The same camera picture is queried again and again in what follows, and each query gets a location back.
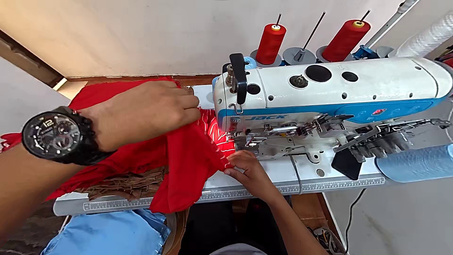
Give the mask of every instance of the watch face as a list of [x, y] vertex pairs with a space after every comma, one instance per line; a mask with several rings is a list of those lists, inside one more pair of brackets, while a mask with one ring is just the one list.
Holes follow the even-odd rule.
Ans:
[[36, 156], [63, 157], [74, 150], [82, 136], [77, 124], [59, 113], [43, 113], [29, 120], [24, 128], [24, 143]]

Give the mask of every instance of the hand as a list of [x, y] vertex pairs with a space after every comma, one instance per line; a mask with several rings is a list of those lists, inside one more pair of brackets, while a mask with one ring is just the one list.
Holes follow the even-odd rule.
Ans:
[[231, 154], [227, 159], [234, 167], [244, 170], [244, 173], [234, 168], [225, 169], [223, 173], [235, 178], [253, 196], [268, 204], [282, 197], [252, 152], [241, 150]]
[[150, 81], [80, 110], [103, 151], [163, 135], [200, 118], [199, 100], [174, 82]]

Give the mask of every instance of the wristwatch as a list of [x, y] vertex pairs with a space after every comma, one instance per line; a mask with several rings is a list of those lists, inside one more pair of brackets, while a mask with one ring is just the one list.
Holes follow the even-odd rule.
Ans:
[[114, 152], [102, 152], [92, 121], [66, 106], [40, 113], [26, 122], [22, 144], [31, 154], [63, 164], [91, 166]]

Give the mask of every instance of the red thread spool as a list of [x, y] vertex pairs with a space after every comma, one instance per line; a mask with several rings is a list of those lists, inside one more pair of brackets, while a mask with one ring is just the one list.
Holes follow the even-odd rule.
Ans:
[[371, 25], [365, 21], [346, 21], [324, 49], [323, 58], [330, 62], [343, 61], [370, 29]]
[[256, 61], [261, 64], [274, 63], [282, 45], [284, 34], [286, 34], [284, 26], [276, 24], [266, 25], [256, 52]]

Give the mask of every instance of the measuring tape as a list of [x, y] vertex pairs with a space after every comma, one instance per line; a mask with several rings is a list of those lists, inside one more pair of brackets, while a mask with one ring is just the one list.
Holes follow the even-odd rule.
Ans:
[[138, 208], [148, 208], [152, 200], [153, 200], [152, 197], [144, 197], [137, 200], [132, 200], [130, 202], [126, 199], [87, 202], [83, 203], [83, 210], [87, 211], [87, 213], [93, 213], [93, 211], [99, 210], [111, 210], [111, 209], [130, 210]]
[[[299, 194], [304, 191], [323, 191], [337, 188], [348, 188], [348, 187], [360, 187], [379, 185], [385, 183], [384, 177], [365, 178], [357, 181], [344, 180], [344, 181], [327, 181], [309, 184], [298, 184], [277, 186], [277, 189], [283, 195]], [[198, 201], [217, 201], [217, 200], [229, 200], [229, 199], [244, 199], [253, 197], [250, 192], [246, 189], [232, 190], [232, 191], [203, 191]], [[140, 198], [133, 201], [123, 200], [112, 200], [112, 201], [99, 201], [99, 202], [86, 202], [83, 203], [83, 210], [85, 213], [95, 213], [102, 211], [119, 211], [119, 210], [130, 210], [138, 208], [148, 208], [153, 200], [152, 197]]]
[[304, 191], [323, 191], [338, 188], [349, 188], [349, 187], [361, 187], [370, 185], [385, 184], [386, 179], [384, 177], [364, 178], [357, 181], [344, 180], [344, 181], [327, 181], [318, 183], [307, 183], [301, 184], [300, 188], [302, 193]]
[[[300, 189], [299, 185], [286, 185], [286, 186], [277, 186], [277, 189], [285, 194], [298, 194]], [[219, 200], [219, 199], [235, 199], [235, 198], [247, 198], [252, 197], [252, 194], [246, 189], [242, 190], [232, 190], [232, 191], [203, 191], [200, 199], [198, 201], [206, 200]]]

